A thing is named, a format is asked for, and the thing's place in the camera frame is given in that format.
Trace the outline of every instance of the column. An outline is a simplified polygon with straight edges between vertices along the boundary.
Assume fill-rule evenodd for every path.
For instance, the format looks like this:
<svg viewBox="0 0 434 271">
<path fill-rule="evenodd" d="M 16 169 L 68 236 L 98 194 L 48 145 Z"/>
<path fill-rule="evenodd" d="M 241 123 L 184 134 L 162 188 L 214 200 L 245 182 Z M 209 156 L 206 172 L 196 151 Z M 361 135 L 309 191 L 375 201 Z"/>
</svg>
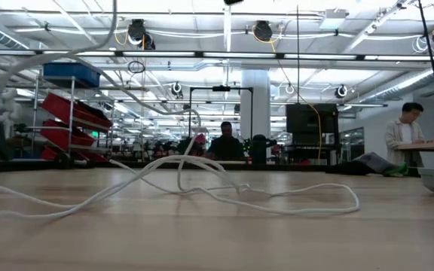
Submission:
<svg viewBox="0 0 434 271">
<path fill-rule="evenodd" d="M 254 116 L 252 136 L 270 135 L 270 80 L 268 70 L 243 70 L 241 87 L 254 88 Z M 250 139 L 251 93 L 240 91 L 240 135 Z"/>
</svg>

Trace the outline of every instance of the man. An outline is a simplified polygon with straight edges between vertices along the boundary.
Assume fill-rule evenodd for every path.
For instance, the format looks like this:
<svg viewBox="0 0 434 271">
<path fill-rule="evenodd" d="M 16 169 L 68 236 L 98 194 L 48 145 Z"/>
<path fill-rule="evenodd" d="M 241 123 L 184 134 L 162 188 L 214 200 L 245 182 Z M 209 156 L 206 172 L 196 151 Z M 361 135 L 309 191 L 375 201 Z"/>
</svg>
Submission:
<svg viewBox="0 0 434 271">
<path fill-rule="evenodd" d="M 415 122 L 424 111 L 423 106 L 416 102 L 406 102 L 402 108 L 402 115 L 398 120 L 388 123 L 385 140 L 388 149 L 387 160 L 395 165 L 406 162 L 410 165 L 423 166 L 419 152 L 404 152 L 398 150 L 398 146 L 403 144 L 424 143 L 424 136 L 420 125 Z"/>
<path fill-rule="evenodd" d="M 214 160 L 242 160 L 244 151 L 239 140 L 232 136 L 232 124 L 224 121 L 220 129 L 222 135 L 214 139 L 206 152 L 206 157 Z"/>
</svg>

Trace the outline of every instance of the black monitor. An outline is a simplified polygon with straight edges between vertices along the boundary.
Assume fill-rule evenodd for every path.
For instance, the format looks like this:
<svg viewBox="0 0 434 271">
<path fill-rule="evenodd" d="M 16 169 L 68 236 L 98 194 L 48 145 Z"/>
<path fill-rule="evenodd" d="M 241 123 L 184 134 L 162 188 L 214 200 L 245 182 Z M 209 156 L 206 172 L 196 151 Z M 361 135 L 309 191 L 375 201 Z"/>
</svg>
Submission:
<svg viewBox="0 0 434 271">
<path fill-rule="evenodd" d="M 338 107 L 336 104 L 315 104 L 319 112 L 322 133 L 335 133 L 338 128 Z M 316 134 L 317 113 L 303 104 L 286 105 L 286 130 L 294 134 Z"/>
</svg>

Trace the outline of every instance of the table surface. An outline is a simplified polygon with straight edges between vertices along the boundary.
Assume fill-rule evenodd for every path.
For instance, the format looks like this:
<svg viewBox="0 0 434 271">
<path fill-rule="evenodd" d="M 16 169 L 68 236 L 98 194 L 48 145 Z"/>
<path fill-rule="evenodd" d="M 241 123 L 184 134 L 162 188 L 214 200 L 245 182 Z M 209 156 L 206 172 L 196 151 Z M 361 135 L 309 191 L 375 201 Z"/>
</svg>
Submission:
<svg viewBox="0 0 434 271">
<path fill-rule="evenodd" d="M 434 142 L 423 143 L 423 144 L 405 144 L 398 147 L 402 151 L 413 151 L 413 150 L 434 150 Z"/>
<path fill-rule="evenodd" d="M 203 194 L 163 194 L 136 182 L 88 209 L 54 221 L 0 220 L 0 270 L 434 270 L 434 194 L 417 178 L 321 172 L 230 172 L 253 187 L 281 191 L 336 182 L 351 186 L 362 210 L 347 215 L 269 215 Z M 66 204 L 131 178 L 123 169 L 0 173 L 0 185 Z M 150 181 L 176 188 L 175 170 Z M 213 186 L 184 171 L 185 186 Z M 232 190 L 219 192 L 236 199 Z M 244 200 L 282 209 L 352 206 L 338 188 Z M 55 212 L 0 194 L 0 210 Z"/>
</svg>

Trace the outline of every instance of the red storage bin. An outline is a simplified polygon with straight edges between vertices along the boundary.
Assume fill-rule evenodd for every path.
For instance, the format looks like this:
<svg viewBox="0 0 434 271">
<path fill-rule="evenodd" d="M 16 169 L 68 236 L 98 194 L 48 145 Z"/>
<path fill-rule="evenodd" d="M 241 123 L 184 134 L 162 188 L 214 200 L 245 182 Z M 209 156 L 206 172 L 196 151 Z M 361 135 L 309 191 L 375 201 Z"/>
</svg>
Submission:
<svg viewBox="0 0 434 271">
<path fill-rule="evenodd" d="M 41 158 L 43 160 L 54 160 L 54 157 L 57 156 L 58 151 L 60 150 L 58 150 L 57 148 L 44 146 L 43 153 L 41 154 Z"/>
<path fill-rule="evenodd" d="M 48 113 L 61 119 L 62 122 L 69 123 L 70 105 L 71 102 L 69 100 L 58 95 L 49 93 L 46 99 L 41 104 L 41 107 L 44 110 L 48 111 Z M 106 132 L 112 126 L 112 122 L 110 120 L 102 119 L 101 117 L 97 117 L 96 115 L 91 114 L 89 111 L 87 111 L 77 103 L 73 104 L 73 118 L 74 126 L 84 127 L 93 131 Z"/>
<path fill-rule="evenodd" d="M 68 125 L 54 120 L 46 120 L 43 122 L 45 127 L 65 127 Z M 56 146 L 62 148 L 63 150 L 68 149 L 68 135 L 69 131 L 63 129 L 42 129 L 40 134 L 53 142 Z M 95 140 L 84 132 L 73 129 L 72 132 L 72 145 L 80 145 L 85 147 L 90 147 Z"/>
</svg>

